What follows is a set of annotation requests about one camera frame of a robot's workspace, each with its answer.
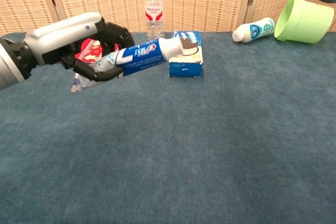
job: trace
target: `white cap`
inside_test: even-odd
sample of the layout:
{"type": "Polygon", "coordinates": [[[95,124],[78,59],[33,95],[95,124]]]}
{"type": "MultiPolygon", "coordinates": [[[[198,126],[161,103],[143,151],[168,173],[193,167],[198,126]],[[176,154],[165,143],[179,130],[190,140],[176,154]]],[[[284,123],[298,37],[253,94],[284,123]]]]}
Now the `white cap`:
{"type": "Polygon", "coordinates": [[[166,61],[183,53],[181,39],[177,36],[171,39],[159,39],[160,50],[166,61]]]}
{"type": "Polygon", "coordinates": [[[235,30],[233,33],[232,33],[232,39],[235,41],[235,42],[240,42],[244,39],[244,31],[241,30],[241,29],[237,29],[235,30]]]}

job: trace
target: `green cup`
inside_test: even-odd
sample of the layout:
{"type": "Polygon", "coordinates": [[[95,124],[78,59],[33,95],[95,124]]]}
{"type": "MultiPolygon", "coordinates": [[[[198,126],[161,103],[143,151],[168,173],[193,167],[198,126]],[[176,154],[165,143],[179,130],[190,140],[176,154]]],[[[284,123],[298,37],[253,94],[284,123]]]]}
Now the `green cup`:
{"type": "Polygon", "coordinates": [[[315,44],[320,41],[334,18],[334,9],[305,0],[289,0],[276,24],[274,37],[315,44]]]}

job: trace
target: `blue box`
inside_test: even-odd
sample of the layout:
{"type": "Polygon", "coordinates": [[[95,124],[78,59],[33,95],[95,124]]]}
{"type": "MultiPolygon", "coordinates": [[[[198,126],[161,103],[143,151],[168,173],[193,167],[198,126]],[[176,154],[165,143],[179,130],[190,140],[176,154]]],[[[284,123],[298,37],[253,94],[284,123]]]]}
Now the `blue box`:
{"type": "Polygon", "coordinates": [[[199,31],[174,31],[173,37],[179,36],[183,45],[183,54],[169,59],[169,76],[202,76],[203,54],[201,33],[199,31]]]}

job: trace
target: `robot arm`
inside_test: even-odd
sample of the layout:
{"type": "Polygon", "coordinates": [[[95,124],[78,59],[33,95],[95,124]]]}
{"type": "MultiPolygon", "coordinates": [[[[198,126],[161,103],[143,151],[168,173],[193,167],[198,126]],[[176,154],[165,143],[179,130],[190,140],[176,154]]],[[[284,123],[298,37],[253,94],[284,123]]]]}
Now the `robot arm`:
{"type": "Polygon", "coordinates": [[[85,13],[37,28],[26,33],[22,42],[8,43],[0,39],[0,90],[28,79],[37,65],[62,62],[65,69],[94,81],[108,81],[123,72],[116,67],[108,72],[95,72],[75,58],[87,38],[100,41],[103,55],[134,46],[128,30],[106,23],[99,13],[85,13]]]}

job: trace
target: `toothpaste tube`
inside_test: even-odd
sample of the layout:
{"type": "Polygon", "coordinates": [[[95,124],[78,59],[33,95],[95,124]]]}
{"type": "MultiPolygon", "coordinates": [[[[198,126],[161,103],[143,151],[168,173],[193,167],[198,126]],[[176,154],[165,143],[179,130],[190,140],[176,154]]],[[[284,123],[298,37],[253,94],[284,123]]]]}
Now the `toothpaste tube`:
{"type": "MultiPolygon", "coordinates": [[[[120,78],[168,62],[170,58],[178,56],[182,52],[183,46],[180,38],[159,38],[112,52],[91,66],[96,72],[105,72],[112,68],[123,66],[124,72],[115,77],[120,78]]],[[[90,81],[81,75],[77,75],[72,91],[81,91],[102,83],[104,82],[90,81]]]]}

